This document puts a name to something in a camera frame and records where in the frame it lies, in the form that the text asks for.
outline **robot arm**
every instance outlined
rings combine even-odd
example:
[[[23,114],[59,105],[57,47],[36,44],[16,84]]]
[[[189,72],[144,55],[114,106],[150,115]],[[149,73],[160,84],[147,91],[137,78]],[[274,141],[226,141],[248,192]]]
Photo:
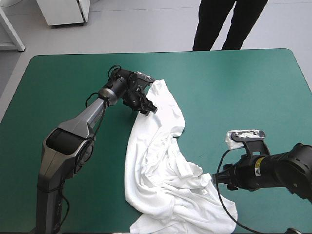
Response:
[[[78,173],[90,159],[95,135],[109,106],[122,98],[125,105],[146,115],[157,111],[144,92],[146,86],[155,81],[153,78],[120,66],[113,68],[109,81],[98,92],[98,98],[78,116],[59,124],[43,141],[33,233],[57,234],[60,231],[65,180]]]
[[[270,155],[264,143],[265,133],[261,130],[233,130],[226,135],[225,142],[230,150],[245,148],[246,154],[235,164],[226,164],[212,175],[217,185],[219,198],[226,210],[218,188],[218,183],[226,184],[229,190],[238,188],[255,191],[260,188],[285,187],[292,194],[312,202],[312,146],[298,143],[286,153]],[[241,225],[254,233],[260,233]],[[286,234],[300,234],[298,230],[287,229]]]

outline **white cloth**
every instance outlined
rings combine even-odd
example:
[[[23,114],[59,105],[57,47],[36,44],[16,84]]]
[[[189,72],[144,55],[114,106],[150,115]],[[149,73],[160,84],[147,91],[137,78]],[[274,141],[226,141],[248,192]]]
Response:
[[[183,114],[165,81],[156,80],[147,98],[156,114],[138,114],[126,154],[126,200],[142,216],[130,233],[230,234],[235,223],[219,201],[210,174],[187,162],[176,137],[185,127]],[[224,203],[237,219],[235,203]]]

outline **person's leg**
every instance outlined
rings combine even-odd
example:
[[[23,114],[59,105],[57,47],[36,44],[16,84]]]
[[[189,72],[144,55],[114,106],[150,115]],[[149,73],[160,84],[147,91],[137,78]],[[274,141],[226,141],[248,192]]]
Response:
[[[222,50],[239,50],[268,0],[237,0]]]
[[[234,3],[234,0],[201,1],[193,51],[211,49]]]

